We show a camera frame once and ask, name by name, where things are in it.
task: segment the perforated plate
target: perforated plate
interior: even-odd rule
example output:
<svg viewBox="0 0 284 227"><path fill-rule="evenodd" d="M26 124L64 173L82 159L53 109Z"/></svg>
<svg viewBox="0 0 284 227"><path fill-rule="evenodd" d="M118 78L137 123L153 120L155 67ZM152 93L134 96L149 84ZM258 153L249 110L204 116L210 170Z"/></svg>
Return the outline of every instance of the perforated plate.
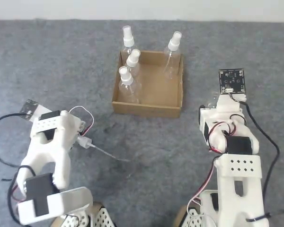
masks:
<svg viewBox="0 0 284 227"><path fill-rule="evenodd" d="M261 161L258 155L224 154L216 167L222 176L262 178Z"/></svg>
<svg viewBox="0 0 284 227"><path fill-rule="evenodd" d="M106 208L102 207L94 220L94 227L115 227Z"/></svg>
<svg viewBox="0 0 284 227"><path fill-rule="evenodd" d="M65 220L61 227L86 227L88 226L89 219L84 211L76 212L75 214L64 215Z"/></svg>
<svg viewBox="0 0 284 227"><path fill-rule="evenodd" d="M191 215L198 215L198 212L195 208L190 208L189 213ZM193 218L192 216L186 214L181 227L202 227L202 217Z"/></svg>

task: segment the hole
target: hole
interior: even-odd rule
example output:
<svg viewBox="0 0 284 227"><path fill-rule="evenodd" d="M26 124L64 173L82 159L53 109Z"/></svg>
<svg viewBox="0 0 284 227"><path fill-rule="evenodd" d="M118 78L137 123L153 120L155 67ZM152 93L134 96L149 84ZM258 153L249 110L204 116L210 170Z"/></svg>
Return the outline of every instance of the hole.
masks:
<svg viewBox="0 0 284 227"><path fill-rule="evenodd" d="M235 181L235 192L238 196L243 196L244 190L243 190L243 182L242 181Z"/></svg>

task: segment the white bracket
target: white bracket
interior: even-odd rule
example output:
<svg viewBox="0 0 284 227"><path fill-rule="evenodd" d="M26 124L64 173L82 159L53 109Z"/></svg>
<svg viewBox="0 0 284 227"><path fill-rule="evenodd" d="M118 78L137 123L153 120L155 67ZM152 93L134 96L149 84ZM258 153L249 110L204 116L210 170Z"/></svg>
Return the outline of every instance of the white bracket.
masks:
<svg viewBox="0 0 284 227"><path fill-rule="evenodd" d="M251 223L245 221L246 218L254 218L264 214L260 157L223 154L215 161L214 165L217 168L218 181L218 226L268 227L267 219ZM242 181L242 197L235 191L235 181Z"/></svg>
<svg viewBox="0 0 284 227"><path fill-rule="evenodd" d="M31 130L31 142L26 157L21 165L31 166L38 174L49 162L55 163L54 184L58 189L64 189L69 184L70 157L68 152L76 142L78 133L84 124L80 118L63 110L60 116L39 120L35 119ZM52 140L47 140L43 131L55 129ZM29 169L22 168L17 176L17 184L25 195L24 181L32 177Z"/></svg>

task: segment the circuit board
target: circuit board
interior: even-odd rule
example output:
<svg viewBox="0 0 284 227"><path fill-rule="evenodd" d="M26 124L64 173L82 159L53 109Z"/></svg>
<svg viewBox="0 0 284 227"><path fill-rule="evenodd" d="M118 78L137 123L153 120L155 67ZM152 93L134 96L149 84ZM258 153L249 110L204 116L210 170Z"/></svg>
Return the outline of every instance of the circuit board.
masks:
<svg viewBox="0 0 284 227"><path fill-rule="evenodd" d="M220 94L244 94L244 69L219 70Z"/></svg>

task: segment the black cable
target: black cable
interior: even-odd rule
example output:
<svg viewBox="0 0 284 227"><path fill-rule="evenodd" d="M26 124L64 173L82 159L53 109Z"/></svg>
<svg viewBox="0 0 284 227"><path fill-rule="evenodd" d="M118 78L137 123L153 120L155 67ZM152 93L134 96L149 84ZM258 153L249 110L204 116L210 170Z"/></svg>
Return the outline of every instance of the black cable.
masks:
<svg viewBox="0 0 284 227"><path fill-rule="evenodd" d="M252 114L250 112L249 105L246 102L242 102L242 101L239 101L239 103L246 107L247 113L248 113L249 117L251 118L252 122L255 124L256 128L259 129L259 131L269 140L269 142L271 142L273 144L273 146L276 149L276 156L275 156L274 160L272 161L272 163L270 164L266 179L265 179L264 184L263 184L262 194L263 194L263 202L265 203L268 183L269 183L269 180L270 180L270 177L271 177L271 173L272 173L272 171L275 167L275 164L280 157L280 149L279 149L279 146L270 138L270 136L268 136L267 133L264 132L263 129L258 125L257 121L255 120L255 118L252 116Z"/></svg>
<svg viewBox="0 0 284 227"><path fill-rule="evenodd" d="M10 113L10 114L7 114L7 115L4 115L2 117L0 117L0 121L4 118L7 118L7 117L12 117L12 116L24 116L24 115L27 115L26 113ZM19 168L19 165L15 165L13 163L10 163L10 162L6 162L4 161L2 158L0 158L0 162L2 164L5 164L7 166L10 166L10 167L13 167L13 168Z"/></svg>
<svg viewBox="0 0 284 227"><path fill-rule="evenodd" d="M31 171L32 175L33 175L33 176L36 176L36 173L34 172L34 170L32 169L32 167L26 166L26 165L19 166L17 172L15 173L15 175L14 175L14 177L13 177L13 179L12 179L10 185L9 185L8 197L7 197L7 199L8 199L9 213L10 213L12 219L14 220L14 222L16 222L16 223L19 224L19 225L21 225L21 223L20 223L20 221L17 219L16 215L14 214L14 210L13 210L13 207L12 207L12 204L11 204L11 196L12 196L12 189L13 189L13 186L14 186L14 184L15 184L16 178L17 178L18 173L19 173L19 170L20 170L21 168L27 168L27 169L29 169L29 170Z"/></svg>
<svg viewBox="0 0 284 227"><path fill-rule="evenodd" d="M244 120L244 125L247 125L247 121L242 115L234 113L234 114L229 116L229 119L231 119L231 117L233 117L233 116L241 117Z"/></svg>
<svg viewBox="0 0 284 227"><path fill-rule="evenodd" d="M281 215L281 214L284 214L284 209L278 210L276 212L268 212L268 213L265 213L264 215L256 217L256 218L246 219L246 221L247 222L254 222L254 221L259 221L259 220L264 219L264 218L271 218L272 216Z"/></svg>
<svg viewBox="0 0 284 227"><path fill-rule="evenodd" d="M229 93L229 96L232 100L234 100L235 102L239 102L240 104L244 105L246 107L247 113L249 115L249 117L251 118L252 122L255 124L256 128L269 140L269 142L271 142L273 144L273 146L276 149L276 156L274 158L274 160L272 161L272 163L270 164L266 179L264 181L264 186L263 186L263 190L262 190L262 195L263 195L263 203L265 203L265 198L266 198L266 192L267 192L267 187L268 187L268 183L271 177L271 173L275 167L276 162L278 161L279 157L280 157L280 148L279 146L270 138L270 136L267 135L266 132L264 132L264 130L258 125L257 121L255 120L255 118L253 117L253 115L250 112L250 108L249 105L246 102L243 101L238 101L236 99L233 98L232 94ZM262 216L256 217L256 218L251 218L251 219L246 219L247 222L254 222L254 221L258 221L264 218L270 218L272 216L275 215L280 215L280 214L284 214L284 209L276 211L275 213L265 213Z"/></svg>

